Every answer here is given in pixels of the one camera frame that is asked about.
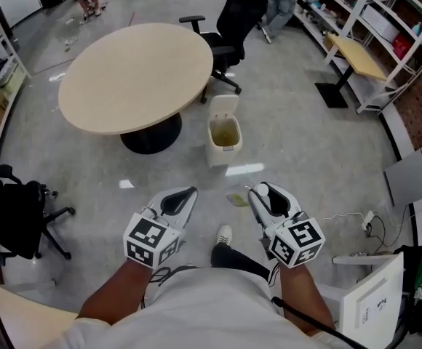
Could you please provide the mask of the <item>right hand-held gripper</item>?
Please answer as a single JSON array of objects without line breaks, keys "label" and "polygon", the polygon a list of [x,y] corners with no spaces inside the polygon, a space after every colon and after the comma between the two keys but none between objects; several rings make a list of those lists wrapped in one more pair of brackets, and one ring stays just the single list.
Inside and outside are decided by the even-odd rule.
[{"label": "right hand-held gripper", "polygon": [[254,190],[248,191],[248,202],[259,225],[264,228],[260,242],[269,260],[286,268],[295,268],[317,257],[325,243],[318,222],[301,212],[297,199],[282,187],[268,182],[269,212],[275,217],[291,217],[269,226],[266,204]]}]

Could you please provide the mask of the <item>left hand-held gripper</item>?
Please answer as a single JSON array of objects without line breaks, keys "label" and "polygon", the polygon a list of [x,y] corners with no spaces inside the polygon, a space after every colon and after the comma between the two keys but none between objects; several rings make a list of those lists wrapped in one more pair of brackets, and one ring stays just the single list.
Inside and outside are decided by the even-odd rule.
[{"label": "left hand-held gripper", "polygon": [[123,235],[125,256],[147,268],[158,268],[179,250],[198,197],[194,186],[157,193],[135,212]]}]

